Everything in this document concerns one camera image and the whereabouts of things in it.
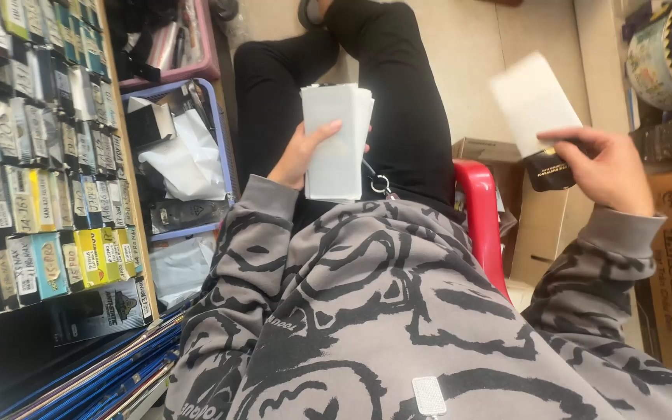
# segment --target black pants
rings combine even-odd
[[[453,217],[455,189],[450,128],[414,11],[404,3],[334,0],[328,30],[280,41],[242,44],[234,58],[240,136],[234,145],[241,187],[266,177],[303,121],[299,89],[335,65],[339,45],[359,61],[359,85],[375,108],[365,156],[401,199]],[[363,200],[385,197],[365,181]],[[295,232],[334,204],[300,195]]]

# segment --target person's right hand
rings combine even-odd
[[[586,148],[598,153],[591,159],[570,142],[559,141],[554,145],[556,153],[570,165],[574,180],[590,200],[629,215],[655,215],[648,177],[629,136],[576,127],[540,133],[538,138],[577,138]]]

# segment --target slipper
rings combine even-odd
[[[318,16],[318,0],[299,0],[297,8],[299,23],[305,29],[315,29],[323,26],[322,19]]]

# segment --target blue box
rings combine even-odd
[[[32,235],[35,268],[38,272],[38,291],[41,299],[69,293],[67,269],[58,234],[39,233]]]

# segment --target key ring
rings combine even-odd
[[[374,179],[371,179],[369,181],[369,187],[372,188],[373,191],[375,191],[376,193],[379,193],[379,194],[384,194],[386,191],[388,193],[390,193],[390,181],[387,180],[387,177],[385,177],[384,175],[378,175],[377,177],[378,178],[383,178],[385,180],[385,188],[383,188],[381,190],[375,188],[375,180]]]

